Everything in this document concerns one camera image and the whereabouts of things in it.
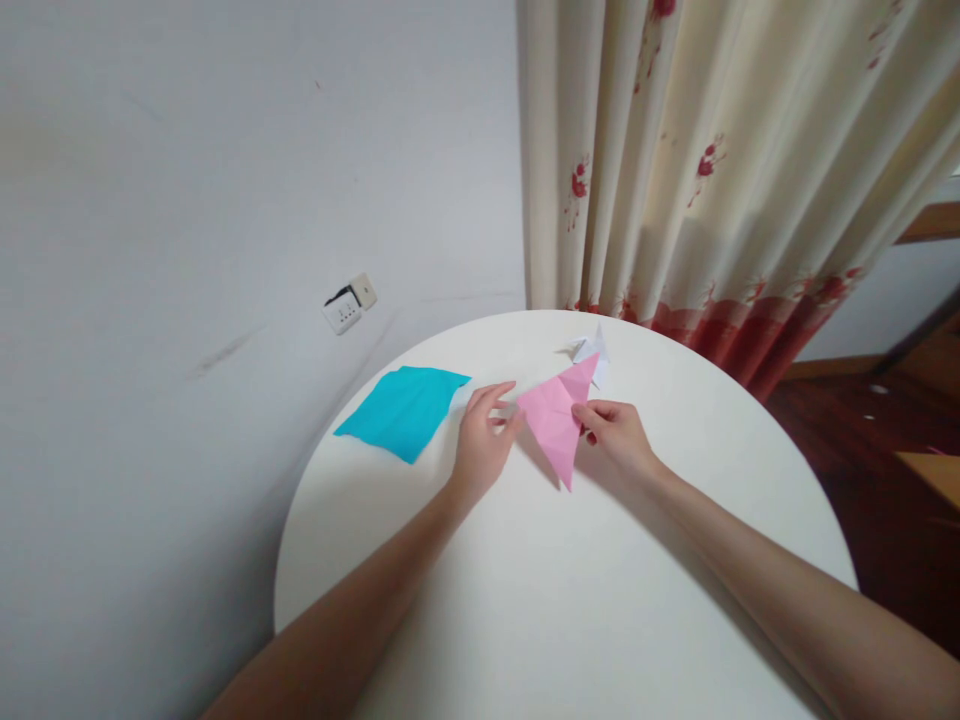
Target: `blue paper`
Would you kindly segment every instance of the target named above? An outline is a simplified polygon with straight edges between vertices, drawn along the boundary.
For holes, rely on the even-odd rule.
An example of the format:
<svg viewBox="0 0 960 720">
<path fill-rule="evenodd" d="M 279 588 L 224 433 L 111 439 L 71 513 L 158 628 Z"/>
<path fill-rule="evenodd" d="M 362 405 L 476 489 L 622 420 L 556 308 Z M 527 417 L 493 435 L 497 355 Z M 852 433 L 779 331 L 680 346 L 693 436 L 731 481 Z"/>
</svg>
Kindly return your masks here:
<svg viewBox="0 0 960 720">
<path fill-rule="evenodd" d="M 404 365 L 388 372 L 360 407 L 334 431 L 385 448 L 411 465 L 430 443 L 466 375 Z"/>
</svg>

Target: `forearm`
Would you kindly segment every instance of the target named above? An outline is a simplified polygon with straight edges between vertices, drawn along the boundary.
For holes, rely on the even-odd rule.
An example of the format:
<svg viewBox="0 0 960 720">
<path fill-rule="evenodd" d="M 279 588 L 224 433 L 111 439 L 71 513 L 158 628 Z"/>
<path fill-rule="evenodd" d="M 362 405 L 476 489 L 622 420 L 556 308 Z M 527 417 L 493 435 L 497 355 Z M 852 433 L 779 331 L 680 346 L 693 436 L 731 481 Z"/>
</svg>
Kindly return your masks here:
<svg viewBox="0 0 960 720">
<path fill-rule="evenodd" d="M 402 530 L 285 628 L 205 717 L 345 716 L 474 502 L 448 483 Z"/>
<path fill-rule="evenodd" d="M 635 487 L 843 718 L 960 716 L 960 664 L 926 637 L 738 520 L 663 467 Z"/>
</svg>

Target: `curtain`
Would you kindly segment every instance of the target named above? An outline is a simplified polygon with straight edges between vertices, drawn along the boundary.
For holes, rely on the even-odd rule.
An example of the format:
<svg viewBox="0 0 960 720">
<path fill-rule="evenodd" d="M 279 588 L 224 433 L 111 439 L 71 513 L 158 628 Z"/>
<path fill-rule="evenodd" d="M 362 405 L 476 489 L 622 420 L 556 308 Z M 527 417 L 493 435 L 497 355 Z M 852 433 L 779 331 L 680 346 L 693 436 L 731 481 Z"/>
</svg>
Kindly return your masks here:
<svg viewBox="0 0 960 720">
<path fill-rule="evenodd" d="M 764 400 L 960 162 L 956 0 L 529 0 L 535 308 Z"/>
</svg>

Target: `power socket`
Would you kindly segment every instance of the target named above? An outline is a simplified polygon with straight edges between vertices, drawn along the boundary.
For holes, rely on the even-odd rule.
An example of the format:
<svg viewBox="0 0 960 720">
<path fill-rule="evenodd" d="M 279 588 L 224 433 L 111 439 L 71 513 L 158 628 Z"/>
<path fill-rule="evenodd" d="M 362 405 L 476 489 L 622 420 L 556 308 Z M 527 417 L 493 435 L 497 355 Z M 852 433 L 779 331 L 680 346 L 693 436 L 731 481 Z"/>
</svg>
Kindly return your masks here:
<svg viewBox="0 0 960 720">
<path fill-rule="evenodd" d="M 330 327 L 337 335 L 343 335 L 351 326 L 360 320 L 360 304 L 353 292 L 347 290 L 323 306 Z"/>
<path fill-rule="evenodd" d="M 360 301 L 360 307 L 369 310 L 377 304 L 377 293 L 373 289 L 373 283 L 366 273 L 357 275 L 350 281 L 350 287 L 353 288 L 354 295 Z"/>
</svg>

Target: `pink origami paper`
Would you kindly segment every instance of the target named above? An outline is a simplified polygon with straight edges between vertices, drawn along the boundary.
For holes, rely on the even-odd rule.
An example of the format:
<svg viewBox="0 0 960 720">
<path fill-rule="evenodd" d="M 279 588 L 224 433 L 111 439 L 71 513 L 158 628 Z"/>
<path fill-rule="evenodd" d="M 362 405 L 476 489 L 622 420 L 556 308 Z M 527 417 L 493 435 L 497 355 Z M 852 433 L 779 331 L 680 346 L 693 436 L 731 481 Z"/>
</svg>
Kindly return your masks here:
<svg viewBox="0 0 960 720">
<path fill-rule="evenodd" d="M 537 385 L 517 398 L 517 405 L 527 415 L 527 425 L 543 449 L 557 476 L 573 490 L 573 457 L 580 439 L 580 421 L 570 408 L 587 402 L 590 381 L 600 353 L 564 370 L 545 383 Z"/>
</svg>

